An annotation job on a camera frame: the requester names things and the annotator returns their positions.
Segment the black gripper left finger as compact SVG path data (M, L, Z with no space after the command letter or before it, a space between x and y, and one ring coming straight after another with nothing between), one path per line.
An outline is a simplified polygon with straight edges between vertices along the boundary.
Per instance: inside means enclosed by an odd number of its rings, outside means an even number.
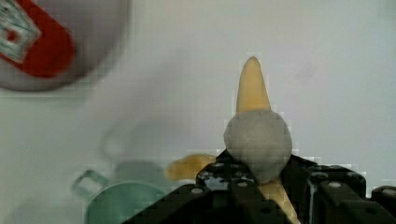
M287 193L269 186L228 151L195 154L164 171L171 181L190 180L122 224L293 224Z

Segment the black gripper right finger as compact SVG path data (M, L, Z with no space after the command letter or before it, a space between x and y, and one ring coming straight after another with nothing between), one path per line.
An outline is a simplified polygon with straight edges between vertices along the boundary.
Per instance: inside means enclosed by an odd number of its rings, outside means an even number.
M367 196L365 177L346 167L291 156L281 179L301 224L396 224L395 188Z

